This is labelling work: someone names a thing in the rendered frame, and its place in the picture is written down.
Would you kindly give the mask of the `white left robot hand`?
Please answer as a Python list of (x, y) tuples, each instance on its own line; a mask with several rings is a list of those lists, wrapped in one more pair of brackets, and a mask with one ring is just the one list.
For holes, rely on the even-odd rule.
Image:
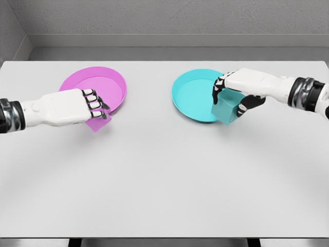
[(42, 122), (61, 127), (79, 124), (90, 119), (104, 119), (109, 106), (93, 89), (72, 89), (47, 94), (41, 98)]

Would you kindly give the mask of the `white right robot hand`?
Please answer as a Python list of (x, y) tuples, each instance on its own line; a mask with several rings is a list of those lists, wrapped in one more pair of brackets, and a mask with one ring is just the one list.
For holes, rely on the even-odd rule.
[(241, 68), (218, 77), (213, 85), (213, 104), (218, 103), (218, 95), (223, 89), (247, 94), (239, 103), (237, 117), (250, 109), (264, 104), (268, 95), (267, 86), (274, 76), (257, 70)]

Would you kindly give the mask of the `cyan block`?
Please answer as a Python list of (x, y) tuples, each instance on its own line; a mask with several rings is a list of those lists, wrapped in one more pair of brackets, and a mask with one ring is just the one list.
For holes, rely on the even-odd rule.
[(244, 97), (240, 92), (223, 89), (218, 94), (217, 104), (212, 105), (211, 113), (218, 121), (229, 125), (237, 119), (238, 107)]

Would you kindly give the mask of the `pink block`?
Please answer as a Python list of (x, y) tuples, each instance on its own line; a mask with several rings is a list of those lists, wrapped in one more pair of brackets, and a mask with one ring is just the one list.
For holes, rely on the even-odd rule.
[(103, 128), (105, 125), (107, 125), (110, 121), (111, 121), (111, 117), (108, 114), (108, 112), (103, 111), (106, 119), (102, 118), (102, 117), (98, 117), (98, 118), (92, 118), (87, 120), (85, 123), (86, 125), (93, 131), (93, 132), (98, 132), (101, 128)]

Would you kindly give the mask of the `pink round plate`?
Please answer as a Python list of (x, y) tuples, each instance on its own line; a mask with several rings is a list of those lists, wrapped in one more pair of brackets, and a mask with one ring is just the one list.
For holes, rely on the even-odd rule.
[(102, 66), (87, 67), (71, 74), (60, 86), (60, 91), (70, 89), (93, 89), (105, 104), (110, 113), (116, 112), (123, 103), (127, 85), (123, 76), (114, 69)]

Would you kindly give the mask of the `cyan round plate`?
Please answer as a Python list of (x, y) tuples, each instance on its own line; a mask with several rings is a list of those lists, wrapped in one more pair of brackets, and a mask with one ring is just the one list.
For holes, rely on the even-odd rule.
[(212, 69), (193, 69), (180, 75), (173, 83), (171, 96), (176, 108), (198, 122), (217, 122), (211, 113), (212, 89), (215, 79), (223, 73)]

